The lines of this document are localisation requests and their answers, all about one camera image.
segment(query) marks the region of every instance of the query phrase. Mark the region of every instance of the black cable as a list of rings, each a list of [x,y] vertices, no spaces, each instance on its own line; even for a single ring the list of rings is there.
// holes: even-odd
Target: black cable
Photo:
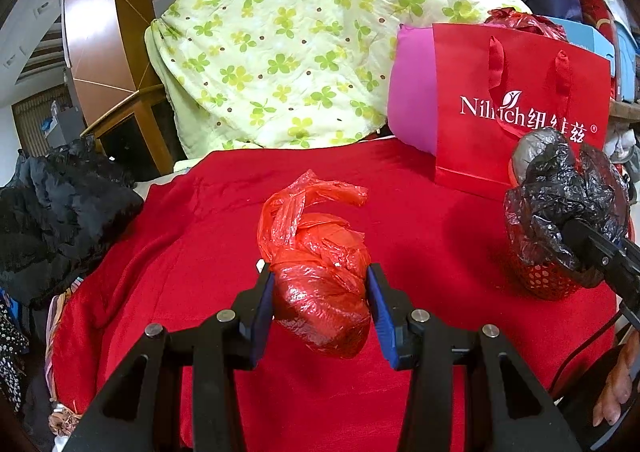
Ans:
[[[591,335],[588,339],[586,339],[573,353],[571,353],[566,358],[566,360],[564,362],[562,362],[562,365],[558,369],[558,372],[556,372],[554,380],[551,382],[551,387],[549,387],[549,393],[550,394],[554,392],[554,388],[556,387],[556,383],[558,382],[558,380],[560,379],[560,376],[562,375],[562,373],[566,369],[566,366],[568,366],[576,356],[578,356],[587,347],[589,347],[598,338],[600,338],[604,333],[606,333],[610,329],[610,327],[615,325],[615,323],[619,320],[620,317],[622,317],[622,311],[618,311],[615,315],[613,315],[613,317],[606,324],[604,324],[604,326],[602,326],[593,335]]]

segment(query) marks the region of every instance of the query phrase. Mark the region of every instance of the human hand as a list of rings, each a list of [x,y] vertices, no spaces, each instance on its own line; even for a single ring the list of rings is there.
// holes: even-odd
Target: human hand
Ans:
[[[638,331],[633,331],[626,342],[616,366],[607,376],[607,383],[593,407],[593,426],[597,427],[603,419],[614,425],[620,418],[620,406],[628,402],[633,388],[629,369],[640,353]]]

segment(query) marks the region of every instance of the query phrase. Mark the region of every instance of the red plastic bag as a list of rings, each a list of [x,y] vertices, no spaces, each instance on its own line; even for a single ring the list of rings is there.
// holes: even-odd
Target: red plastic bag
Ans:
[[[344,219],[307,213],[324,201],[361,206],[367,189],[308,170],[262,207],[258,246],[275,274],[275,319],[318,352],[353,358],[369,333],[364,235]]]
[[[485,24],[519,29],[520,31],[528,31],[555,40],[569,42],[566,38],[564,28],[544,16],[516,12],[515,8],[491,10],[489,15],[491,16],[484,22]]]

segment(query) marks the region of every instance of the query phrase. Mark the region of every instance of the bed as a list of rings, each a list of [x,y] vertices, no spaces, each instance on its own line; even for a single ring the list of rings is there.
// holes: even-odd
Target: bed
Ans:
[[[250,287],[262,204],[309,168],[369,189],[361,208],[314,210],[363,232],[393,287],[454,326],[496,324],[547,387],[566,356],[614,313],[615,295],[604,285],[545,302],[512,282],[501,203],[436,186],[433,158],[398,140],[213,152],[187,174],[150,188],[142,213],[66,305],[53,342],[60,401],[84,412],[149,323],[170,331],[195,326]],[[572,362],[563,381],[611,343],[608,332]],[[256,371],[236,380],[250,451],[396,447],[409,375],[388,367],[373,330],[356,358],[337,360],[274,324]],[[187,370],[180,435],[188,445],[190,382]],[[461,451],[457,410],[452,450]]]

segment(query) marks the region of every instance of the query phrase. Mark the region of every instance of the wooden furniture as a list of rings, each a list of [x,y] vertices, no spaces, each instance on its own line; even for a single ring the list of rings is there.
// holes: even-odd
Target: wooden furniture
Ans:
[[[609,116],[615,116],[617,119],[626,120],[632,124],[640,122],[640,104],[612,100],[609,105]]]
[[[169,153],[151,109],[164,100],[165,96],[162,84],[136,91],[93,122],[83,135],[93,134],[100,142],[100,138],[111,129],[133,116],[159,174],[171,174],[174,171],[174,159]]]
[[[140,153],[148,161],[141,134],[159,175],[170,174],[174,161],[152,112],[166,95],[144,41],[145,30],[155,19],[152,0],[64,0],[63,11],[73,84],[89,125],[84,134],[94,134],[100,141],[110,131],[127,130],[113,131],[133,117],[140,130],[134,129],[137,140],[129,136],[114,142],[111,136],[111,148],[136,145],[140,150],[132,149],[129,155]]]

